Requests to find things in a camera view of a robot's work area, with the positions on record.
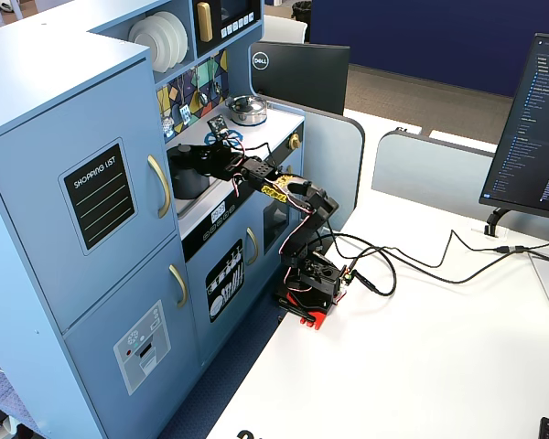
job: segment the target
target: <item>gray partition panel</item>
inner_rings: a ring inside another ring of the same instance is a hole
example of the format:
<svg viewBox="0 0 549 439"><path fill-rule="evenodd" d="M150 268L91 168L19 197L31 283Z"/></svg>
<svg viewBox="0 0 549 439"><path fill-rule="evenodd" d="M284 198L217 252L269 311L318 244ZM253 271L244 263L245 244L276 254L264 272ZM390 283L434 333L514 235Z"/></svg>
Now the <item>gray partition panel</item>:
<svg viewBox="0 0 549 439"><path fill-rule="evenodd" d="M479 149L394 131L379 142L372 188L486 221L493 208L478 199L492 157ZM500 225L549 240L549 219L511 212Z"/></svg>
<svg viewBox="0 0 549 439"><path fill-rule="evenodd" d="M364 151L364 129L344 116L264 96L274 107L305 115L303 177L338 204L329 222L341 230L356 208Z"/></svg>

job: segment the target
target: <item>dishwasher decal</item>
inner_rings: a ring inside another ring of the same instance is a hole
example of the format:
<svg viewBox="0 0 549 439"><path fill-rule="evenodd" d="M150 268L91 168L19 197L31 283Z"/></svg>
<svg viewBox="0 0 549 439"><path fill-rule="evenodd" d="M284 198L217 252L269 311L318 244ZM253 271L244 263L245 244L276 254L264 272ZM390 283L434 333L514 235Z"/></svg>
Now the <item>dishwasher decal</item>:
<svg viewBox="0 0 549 439"><path fill-rule="evenodd" d="M205 279L210 322L218 318L243 284L244 250L242 240L238 240Z"/></svg>

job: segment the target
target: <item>dell logo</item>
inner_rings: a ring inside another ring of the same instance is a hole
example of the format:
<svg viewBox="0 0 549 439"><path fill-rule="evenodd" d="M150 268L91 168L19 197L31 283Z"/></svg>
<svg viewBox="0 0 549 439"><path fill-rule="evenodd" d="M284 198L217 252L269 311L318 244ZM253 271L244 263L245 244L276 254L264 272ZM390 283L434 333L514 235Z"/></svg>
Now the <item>dell logo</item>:
<svg viewBox="0 0 549 439"><path fill-rule="evenodd" d="M256 52L253 56L253 66L257 70L264 70L268 67L268 56L264 52Z"/></svg>

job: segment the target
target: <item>oven window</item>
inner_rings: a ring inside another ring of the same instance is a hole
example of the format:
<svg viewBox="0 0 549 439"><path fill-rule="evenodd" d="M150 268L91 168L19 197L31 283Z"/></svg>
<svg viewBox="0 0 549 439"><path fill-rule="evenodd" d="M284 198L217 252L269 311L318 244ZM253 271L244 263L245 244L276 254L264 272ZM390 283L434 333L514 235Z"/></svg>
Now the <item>oven window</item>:
<svg viewBox="0 0 549 439"><path fill-rule="evenodd" d="M273 200L264 209L264 253L267 253L276 239L289 225L289 207Z"/></svg>
<svg viewBox="0 0 549 439"><path fill-rule="evenodd" d="M251 0L221 0L221 22L252 12Z"/></svg>

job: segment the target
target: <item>monitor screen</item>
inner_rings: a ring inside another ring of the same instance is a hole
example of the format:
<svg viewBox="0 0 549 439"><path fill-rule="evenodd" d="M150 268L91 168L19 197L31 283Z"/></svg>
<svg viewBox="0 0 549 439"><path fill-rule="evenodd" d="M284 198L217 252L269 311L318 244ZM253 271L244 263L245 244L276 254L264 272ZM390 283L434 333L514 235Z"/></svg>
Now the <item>monitor screen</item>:
<svg viewBox="0 0 549 439"><path fill-rule="evenodd" d="M259 41L252 45L258 94L343 115L350 48Z"/></svg>
<svg viewBox="0 0 549 439"><path fill-rule="evenodd" d="M549 35L534 38L480 203L549 217Z"/></svg>

